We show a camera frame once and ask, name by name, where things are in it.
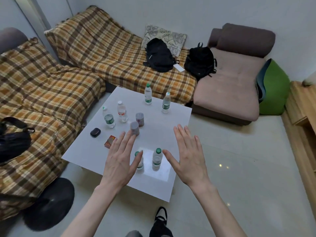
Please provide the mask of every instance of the wooden cabinet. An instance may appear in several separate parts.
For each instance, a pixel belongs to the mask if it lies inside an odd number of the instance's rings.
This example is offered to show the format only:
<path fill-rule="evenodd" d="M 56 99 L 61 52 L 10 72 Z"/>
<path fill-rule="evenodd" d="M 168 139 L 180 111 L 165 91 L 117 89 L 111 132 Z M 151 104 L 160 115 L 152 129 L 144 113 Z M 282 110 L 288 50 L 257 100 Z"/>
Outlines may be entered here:
<path fill-rule="evenodd" d="M 316 85 L 293 81 L 282 120 L 316 220 Z"/>

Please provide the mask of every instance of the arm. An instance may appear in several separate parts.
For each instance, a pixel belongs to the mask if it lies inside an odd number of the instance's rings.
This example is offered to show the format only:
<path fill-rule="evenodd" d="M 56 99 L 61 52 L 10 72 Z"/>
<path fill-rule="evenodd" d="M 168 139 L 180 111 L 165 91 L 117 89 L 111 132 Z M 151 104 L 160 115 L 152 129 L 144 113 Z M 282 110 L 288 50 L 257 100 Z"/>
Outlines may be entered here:
<path fill-rule="evenodd" d="M 173 130 L 178 142 L 180 162 L 169 151 L 163 150 L 163 153 L 201 204 L 216 237 L 247 237 L 209 179 L 198 136 L 192 137 L 187 126 L 183 129 L 178 125 Z"/>
<path fill-rule="evenodd" d="M 100 185 L 74 218 L 62 237 L 94 236 L 102 218 L 121 188 L 128 184 L 142 158 L 141 151 L 130 165 L 130 156 L 136 136 L 123 132 L 113 141 L 106 159 Z"/>

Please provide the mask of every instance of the floral pillow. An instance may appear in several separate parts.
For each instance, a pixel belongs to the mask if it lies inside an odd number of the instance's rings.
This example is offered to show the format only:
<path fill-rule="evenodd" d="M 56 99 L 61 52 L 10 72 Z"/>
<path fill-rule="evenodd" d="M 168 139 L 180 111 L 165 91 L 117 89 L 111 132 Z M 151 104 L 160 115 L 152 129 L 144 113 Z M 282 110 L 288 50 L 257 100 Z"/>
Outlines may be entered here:
<path fill-rule="evenodd" d="M 186 34 L 171 32 L 157 26 L 149 25 L 146 26 L 146 33 L 142 41 L 142 48 L 145 48 L 150 40 L 158 38 L 162 39 L 164 43 L 167 44 L 167 47 L 173 56 L 179 56 L 186 37 Z"/>

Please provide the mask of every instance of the white tag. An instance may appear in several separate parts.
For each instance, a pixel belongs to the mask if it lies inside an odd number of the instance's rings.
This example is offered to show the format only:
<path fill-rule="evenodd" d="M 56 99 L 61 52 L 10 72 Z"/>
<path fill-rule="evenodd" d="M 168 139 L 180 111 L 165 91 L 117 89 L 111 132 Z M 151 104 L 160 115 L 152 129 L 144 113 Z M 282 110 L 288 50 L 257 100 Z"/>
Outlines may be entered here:
<path fill-rule="evenodd" d="M 180 72 L 184 71 L 184 69 L 179 64 L 174 64 L 173 66 Z"/>

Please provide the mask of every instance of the green bean bag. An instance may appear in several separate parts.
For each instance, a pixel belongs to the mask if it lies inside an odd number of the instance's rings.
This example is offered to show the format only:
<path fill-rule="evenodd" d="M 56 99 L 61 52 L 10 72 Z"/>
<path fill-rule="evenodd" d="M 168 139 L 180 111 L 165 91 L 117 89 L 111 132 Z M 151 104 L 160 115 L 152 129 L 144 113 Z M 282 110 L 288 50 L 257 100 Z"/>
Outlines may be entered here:
<path fill-rule="evenodd" d="M 281 115 L 290 91 L 287 74 L 273 60 L 267 60 L 257 75 L 259 93 L 259 113 L 262 115 Z"/>

